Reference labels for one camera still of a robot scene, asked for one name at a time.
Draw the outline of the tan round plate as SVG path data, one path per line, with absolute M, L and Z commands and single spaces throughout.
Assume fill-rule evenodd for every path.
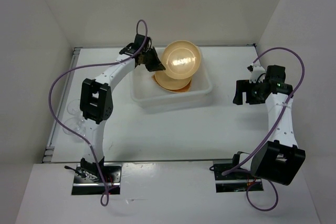
M 173 79 L 169 77 L 164 71 L 157 71 L 154 74 L 155 80 L 157 83 L 168 90 L 179 90 L 187 86 L 190 81 L 191 77 L 188 77 L 186 79 Z
M 199 69 L 202 62 L 200 49 L 190 41 L 178 40 L 163 51 L 161 63 L 165 74 L 173 79 L 186 79 Z

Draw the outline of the woven bamboo triangular basket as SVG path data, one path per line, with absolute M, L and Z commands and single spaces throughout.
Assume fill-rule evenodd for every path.
M 188 92 L 188 91 L 190 90 L 190 87 L 191 87 L 191 84 L 192 84 L 192 80 L 190 80 L 190 82 L 189 82 L 185 87 L 180 88 L 180 89 L 177 89 L 177 90 L 171 90 L 171 89 L 166 89 L 166 88 L 164 88 L 163 86 L 161 86 L 161 85 L 157 82 L 157 80 L 156 80 L 156 78 L 155 78 L 155 75 L 152 75 L 151 78 L 152 78 L 152 80 L 153 80 L 153 81 L 154 81 L 154 82 L 155 82 L 161 89 L 163 89 L 163 90 L 165 90 L 165 91 L 172 92 L 172 93 L 183 93 L 183 92 Z

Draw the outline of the clear glass cup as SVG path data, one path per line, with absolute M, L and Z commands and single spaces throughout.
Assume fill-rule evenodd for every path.
M 80 110 L 80 100 L 74 99 L 67 105 L 67 112 L 70 115 L 79 116 L 81 114 Z
M 81 118 L 69 118 L 67 121 L 64 122 L 64 125 L 73 130 L 74 132 L 78 133 L 81 136 L 86 136 L 86 126 L 84 124 L 83 119 Z M 76 142 L 82 142 L 83 139 L 80 138 L 79 136 L 73 134 L 72 132 L 70 132 L 69 130 L 67 130 L 66 128 L 62 128 L 63 132 L 67 135 L 70 135 L 71 138 L 76 141 Z

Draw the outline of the clear glass cup front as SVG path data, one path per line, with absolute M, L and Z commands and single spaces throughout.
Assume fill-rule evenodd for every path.
M 74 132 L 78 133 L 81 136 L 86 136 L 86 126 L 84 124 L 83 119 L 81 118 L 69 118 L 67 121 L 64 122 L 64 125 L 73 130 Z M 80 138 L 79 136 L 73 134 L 72 132 L 70 132 L 69 130 L 67 130 L 66 128 L 62 128 L 63 132 L 67 135 L 70 135 L 71 138 L 76 141 L 76 142 L 82 142 L 83 139 Z

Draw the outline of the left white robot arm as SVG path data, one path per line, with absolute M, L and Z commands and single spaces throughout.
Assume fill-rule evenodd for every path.
M 112 92 L 119 82 L 137 66 L 147 71 L 165 70 L 150 37 L 136 34 L 134 42 L 120 50 L 115 62 L 93 79 L 84 79 L 81 87 L 80 110 L 86 126 L 85 138 L 90 142 L 80 161 L 81 170 L 93 182 L 104 177 L 103 135 L 113 111 Z

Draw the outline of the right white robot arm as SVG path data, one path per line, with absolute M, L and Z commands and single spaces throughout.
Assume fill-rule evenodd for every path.
M 233 103 L 265 104 L 268 113 L 269 137 L 254 154 L 235 154 L 230 165 L 231 175 L 244 177 L 248 171 L 255 177 L 289 185 L 303 164 L 306 153 L 298 147 L 292 124 L 293 87 L 285 83 L 285 68 L 272 65 L 264 69 L 258 64 L 247 68 L 248 80 L 236 82 Z

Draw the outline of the clear plastic bin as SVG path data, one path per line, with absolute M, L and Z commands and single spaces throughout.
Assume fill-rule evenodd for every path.
M 153 80 L 154 73 L 144 66 L 136 67 L 129 76 L 131 99 L 150 113 L 207 106 L 213 99 L 213 84 L 205 63 L 201 63 L 192 77 L 187 92 L 169 92 L 161 88 Z

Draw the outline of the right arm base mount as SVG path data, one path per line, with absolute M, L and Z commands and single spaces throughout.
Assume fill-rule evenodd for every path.
M 234 167 L 232 159 L 220 159 L 213 161 L 209 170 L 213 172 L 215 188 L 217 193 L 237 193 L 246 192 L 247 188 L 254 184 L 249 191 L 263 191 L 262 181 L 243 172 L 233 172 L 226 176 L 222 172 Z

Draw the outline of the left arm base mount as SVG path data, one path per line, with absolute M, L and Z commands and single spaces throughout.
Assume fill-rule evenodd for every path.
M 105 163 L 103 174 L 110 195 L 120 194 L 122 165 L 118 163 Z M 104 192 L 104 184 L 101 178 L 91 176 L 84 172 L 80 165 L 76 166 L 71 194 L 101 195 Z

